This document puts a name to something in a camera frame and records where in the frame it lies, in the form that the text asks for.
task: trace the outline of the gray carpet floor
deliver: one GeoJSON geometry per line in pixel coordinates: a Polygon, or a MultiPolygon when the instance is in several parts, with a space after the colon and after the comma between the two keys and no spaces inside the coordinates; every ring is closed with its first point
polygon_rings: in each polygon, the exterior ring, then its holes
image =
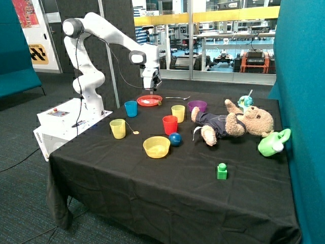
{"type": "MultiPolygon", "coordinates": [[[[33,134],[40,125],[37,113],[78,97],[73,91],[72,74],[39,73],[38,76],[46,96],[38,87],[0,100],[0,171],[38,149],[33,134]]],[[[231,95],[238,99],[251,89],[255,98],[266,98],[272,87],[166,80],[161,88],[231,95]]],[[[47,163],[40,150],[0,173],[0,243],[160,243],[92,214],[75,199],[69,207],[78,216],[72,227],[68,231],[57,228],[51,237],[56,226],[46,205],[46,184],[47,163]]]]}

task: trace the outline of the label sticker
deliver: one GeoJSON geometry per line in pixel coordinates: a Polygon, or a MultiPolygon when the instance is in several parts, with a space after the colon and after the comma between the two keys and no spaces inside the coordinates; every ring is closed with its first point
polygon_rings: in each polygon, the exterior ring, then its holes
{"type": "Polygon", "coordinates": [[[49,59],[47,58],[46,51],[41,44],[31,44],[29,46],[29,52],[31,62],[33,65],[48,65],[49,59]]]}

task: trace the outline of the glass partition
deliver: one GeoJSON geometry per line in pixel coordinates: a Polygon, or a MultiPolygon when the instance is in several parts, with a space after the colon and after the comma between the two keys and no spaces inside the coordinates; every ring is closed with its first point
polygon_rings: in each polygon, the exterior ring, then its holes
{"type": "Polygon", "coordinates": [[[274,84],[278,0],[133,0],[163,78],[274,84]]]}

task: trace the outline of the teddy bear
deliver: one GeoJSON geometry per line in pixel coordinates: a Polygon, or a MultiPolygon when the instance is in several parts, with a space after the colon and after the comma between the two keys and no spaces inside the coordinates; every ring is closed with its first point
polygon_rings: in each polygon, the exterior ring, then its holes
{"type": "Polygon", "coordinates": [[[209,146],[217,143],[217,139],[225,136],[242,136],[245,133],[267,137],[274,132],[271,114],[256,106],[249,106],[243,113],[232,101],[224,102],[228,115],[214,115],[200,112],[194,107],[191,120],[202,126],[201,135],[209,146]]]}

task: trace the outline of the green toy watering can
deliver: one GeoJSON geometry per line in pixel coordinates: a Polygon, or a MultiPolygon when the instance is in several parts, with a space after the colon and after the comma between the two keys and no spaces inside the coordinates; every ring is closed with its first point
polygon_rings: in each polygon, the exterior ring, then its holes
{"type": "Polygon", "coordinates": [[[285,129],[281,132],[273,132],[266,138],[263,138],[258,145],[259,152],[269,157],[283,150],[283,144],[290,138],[291,130],[285,129]]]}

